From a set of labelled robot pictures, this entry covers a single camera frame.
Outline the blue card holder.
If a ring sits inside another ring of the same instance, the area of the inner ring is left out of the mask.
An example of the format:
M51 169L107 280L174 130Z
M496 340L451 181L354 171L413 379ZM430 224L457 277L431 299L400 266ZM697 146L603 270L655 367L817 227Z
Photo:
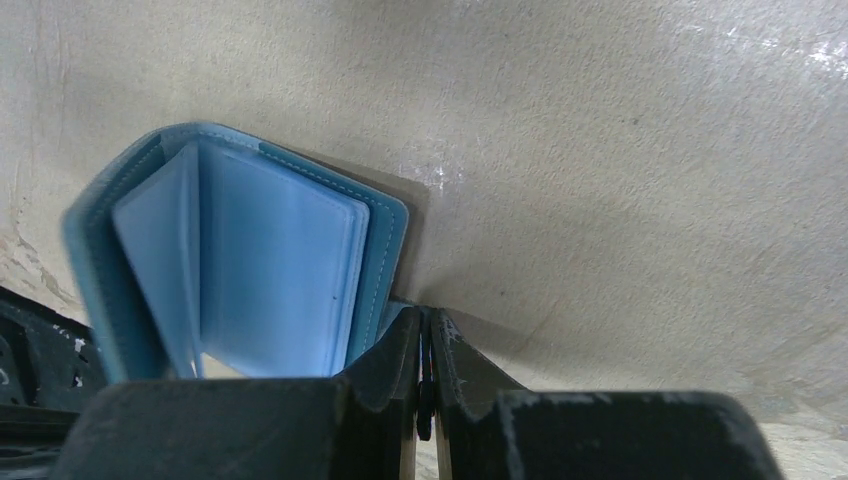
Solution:
M409 211L299 153L204 122L157 129L63 220L108 379L329 377L388 328Z

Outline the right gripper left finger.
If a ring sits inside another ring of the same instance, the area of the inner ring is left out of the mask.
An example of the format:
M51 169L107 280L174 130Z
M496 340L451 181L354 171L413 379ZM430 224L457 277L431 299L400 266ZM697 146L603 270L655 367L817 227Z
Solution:
M79 417L54 479L411 479L420 312L330 378L123 383Z

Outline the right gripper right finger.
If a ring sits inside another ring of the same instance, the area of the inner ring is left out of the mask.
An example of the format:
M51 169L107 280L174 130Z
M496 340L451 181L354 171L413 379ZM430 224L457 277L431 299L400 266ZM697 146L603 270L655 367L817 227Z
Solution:
M534 391L429 314L444 479L779 479L753 418L708 391Z

